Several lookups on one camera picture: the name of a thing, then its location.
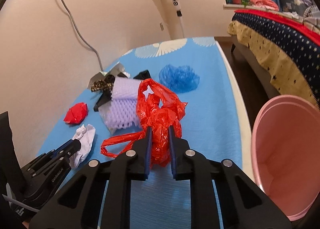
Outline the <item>blue crumpled plastic bag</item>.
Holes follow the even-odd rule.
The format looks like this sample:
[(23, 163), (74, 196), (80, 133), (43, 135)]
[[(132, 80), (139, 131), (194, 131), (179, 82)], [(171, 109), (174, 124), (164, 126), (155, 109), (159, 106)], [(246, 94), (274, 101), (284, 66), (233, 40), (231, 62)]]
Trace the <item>blue crumpled plastic bag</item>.
[(190, 66), (166, 65), (160, 70), (158, 78), (160, 84), (176, 94), (193, 91), (200, 83), (200, 77)]

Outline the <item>clear storage bin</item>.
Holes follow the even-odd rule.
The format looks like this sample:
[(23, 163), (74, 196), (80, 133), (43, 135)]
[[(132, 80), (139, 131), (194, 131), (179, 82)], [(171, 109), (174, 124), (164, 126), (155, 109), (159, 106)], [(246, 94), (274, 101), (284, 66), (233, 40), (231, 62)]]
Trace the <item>clear storage bin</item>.
[(312, 6), (309, 0), (279, 0), (280, 7), (283, 12), (296, 12), (299, 16), (303, 16), (308, 7)]

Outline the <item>black flat pouch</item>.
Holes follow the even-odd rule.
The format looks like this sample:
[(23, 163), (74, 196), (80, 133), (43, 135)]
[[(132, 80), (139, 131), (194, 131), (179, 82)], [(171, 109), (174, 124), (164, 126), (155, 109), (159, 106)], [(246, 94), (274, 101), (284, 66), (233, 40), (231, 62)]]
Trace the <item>black flat pouch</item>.
[(98, 92), (102, 92), (102, 95), (100, 96), (100, 98), (97, 100), (97, 102), (95, 103), (94, 107), (93, 107), (93, 110), (95, 112), (98, 111), (98, 108), (100, 106), (102, 106), (103, 104), (106, 104), (108, 103), (109, 101), (111, 101), (111, 92), (109, 91), (98, 91)]

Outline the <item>leopard print black scrunchie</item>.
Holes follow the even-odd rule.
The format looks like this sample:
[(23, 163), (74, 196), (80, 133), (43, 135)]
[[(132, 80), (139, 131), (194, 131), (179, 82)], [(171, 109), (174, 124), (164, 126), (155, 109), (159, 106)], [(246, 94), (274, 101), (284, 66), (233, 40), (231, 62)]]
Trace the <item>leopard print black scrunchie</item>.
[(109, 91), (111, 92), (113, 89), (113, 84), (115, 81), (115, 77), (113, 75), (107, 75), (102, 80), (94, 81), (91, 85), (91, 92), (97, 92), (97, 91)]

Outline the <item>blue patterned mat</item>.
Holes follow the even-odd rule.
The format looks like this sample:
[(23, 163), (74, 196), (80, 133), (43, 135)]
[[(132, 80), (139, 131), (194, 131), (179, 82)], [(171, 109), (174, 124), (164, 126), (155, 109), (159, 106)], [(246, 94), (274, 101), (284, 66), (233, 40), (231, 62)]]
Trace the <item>blue patterned mat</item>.
[[(152, 137), (162, 138), (169, 126), (189, 142), (192, 149), (220, 161), (230, 157), (242, 163), (241, 136), (233, 90), (225, 63), (212, 37), (195, 37), (136, 48), (120, 58), (130, 74), (148, 70), (163, 83), (168, 66), (191, 67), (200, 78), (189, 92), (177, 93), (185, 103), (183, 117), (177, 108), (161, 107), (157, 113), (146, 111)], [(131, 191), (131, 228), (189, 228), (190, 186), (175, 181), (169, 166), (152, 160), (148, 180), (134, 181)]]

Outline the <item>white green printed wrapper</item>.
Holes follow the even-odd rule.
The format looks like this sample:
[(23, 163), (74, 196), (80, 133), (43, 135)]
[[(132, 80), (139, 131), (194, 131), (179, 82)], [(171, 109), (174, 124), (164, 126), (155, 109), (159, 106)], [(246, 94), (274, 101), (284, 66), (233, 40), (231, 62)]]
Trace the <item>white green printed wrapper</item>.
[(114, 77), (116, 76), (120, 76), (123, 78), (129, 78), (130, 74), (128, 72), (125, 71), (125, 67), (120, 63), (117, 62), (115, 63), (108, 71), (99, 71), (97, 74), (95, 74), (88, 83), (87, 89), (91, 89), (93, 83), (95, 81), (99, 81), (99, 80), (105, 80), (107, 79), (107, 76), (112, 75)]

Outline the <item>bed with star sheets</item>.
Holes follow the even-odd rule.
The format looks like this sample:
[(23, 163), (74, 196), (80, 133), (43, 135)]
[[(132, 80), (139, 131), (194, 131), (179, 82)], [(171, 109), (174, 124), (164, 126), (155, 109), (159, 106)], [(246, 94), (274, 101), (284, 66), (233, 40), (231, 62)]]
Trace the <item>bed with star sheets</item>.
[(302, 23), (253, 9), (234, 12), (228, 33), (251, 51), (279, 94), (319, 107), (319, 34)]

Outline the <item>pink folded clothes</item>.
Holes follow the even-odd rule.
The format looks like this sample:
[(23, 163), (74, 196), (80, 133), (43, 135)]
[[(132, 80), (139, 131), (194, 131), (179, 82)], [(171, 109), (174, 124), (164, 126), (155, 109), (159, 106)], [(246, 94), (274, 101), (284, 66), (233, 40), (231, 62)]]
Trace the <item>pink folded clothes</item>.
[(255, 7), (265, 8), (267, 10), (279, 11), (279, 7), (273, 0), (249, 0), (250, 4)]

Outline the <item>grey striped pillow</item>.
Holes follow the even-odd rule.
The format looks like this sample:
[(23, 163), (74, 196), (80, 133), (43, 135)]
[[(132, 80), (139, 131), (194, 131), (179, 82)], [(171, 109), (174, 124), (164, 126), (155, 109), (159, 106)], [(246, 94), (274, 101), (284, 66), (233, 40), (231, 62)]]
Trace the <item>grey striped pillow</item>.
[(319, 9), (316, 5), (312, 5), (304, 11), (303, 23), (311, 29), (319, 29)]

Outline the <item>small red crumpled wrapper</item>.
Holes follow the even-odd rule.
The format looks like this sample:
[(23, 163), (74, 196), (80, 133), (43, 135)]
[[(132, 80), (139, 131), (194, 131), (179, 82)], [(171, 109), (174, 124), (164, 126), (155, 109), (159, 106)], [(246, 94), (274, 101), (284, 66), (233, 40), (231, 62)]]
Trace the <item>small red crumpled wrapper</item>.
[(64, 117), (67, 124), (80, 124), (88, 115), (88, 107), (84, 102), (80, 102), (72, 106)]

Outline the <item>white paper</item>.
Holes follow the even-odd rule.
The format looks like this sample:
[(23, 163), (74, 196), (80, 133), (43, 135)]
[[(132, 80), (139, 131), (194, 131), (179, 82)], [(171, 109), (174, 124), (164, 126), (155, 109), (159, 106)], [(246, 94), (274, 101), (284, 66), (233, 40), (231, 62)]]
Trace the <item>white paper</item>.
[(95, 127), (93, 127), (91, 124), (88, 124), (87, 126), (83, 124), (81, 127), (79, 127), (76, 130), (72, 139), (79, 140), (81, 147), (77, 152), (75, 152), (69, 158), (69, 165), (72, 169), (78, 168), (80, 163), (85, 161), (85, 159), (89, 155), (92, 149), (92, 144), (95, 137), (95, 131), (96, 131)]

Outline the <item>clear bag with brown card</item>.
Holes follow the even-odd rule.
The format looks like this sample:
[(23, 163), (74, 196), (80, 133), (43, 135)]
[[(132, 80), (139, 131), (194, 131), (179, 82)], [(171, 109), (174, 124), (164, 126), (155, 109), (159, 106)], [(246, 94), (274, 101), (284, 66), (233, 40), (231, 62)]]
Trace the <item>clear bag with brown card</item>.
[(113, 116), (110, 112), (110, 106), (111, 106), (110, 102), (103, 104), (102, 106), (100, 106), (98, 108), (98, 112), (100, 114), (100, 117), (103, 120), (103, 123), (105, 124), (108, 131), (112, 135), (117, 130), (117, 124), (116, 124), (115, 120), (113, 119)]

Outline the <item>pink trash bin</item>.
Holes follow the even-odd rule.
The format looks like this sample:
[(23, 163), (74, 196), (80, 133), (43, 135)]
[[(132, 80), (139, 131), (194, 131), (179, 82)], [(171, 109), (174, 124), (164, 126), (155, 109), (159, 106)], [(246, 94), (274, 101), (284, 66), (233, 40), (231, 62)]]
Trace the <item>pink trash bin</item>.
[(290, 221), (304, 217), (319, 194), (319, 110), (294, 95), (260, 109), (252, 130), (256, 184)]

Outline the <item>red plastic bag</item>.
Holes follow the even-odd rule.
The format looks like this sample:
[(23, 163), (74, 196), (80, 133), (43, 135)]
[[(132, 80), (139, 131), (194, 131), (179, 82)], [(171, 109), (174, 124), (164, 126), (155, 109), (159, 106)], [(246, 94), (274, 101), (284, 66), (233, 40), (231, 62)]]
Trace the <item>red plastic bag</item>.
[(165, 167), (170, 162), (168, 129), (173, 126), (175, 135), (182, 136), (181, 119), (185, 116), (186, 102), (181, 102), (177, 94), (153, 79), (140, 83), (138, 89), (136, 114), (142, 131), (117, 135), (103, 141), (100, 153), (115, 158), (118, 154), (107, 150), (108, 146), (127, 143), (121, 151), (125, 153), (146, 136), (148, 127), (152, 128), (151, 166)]

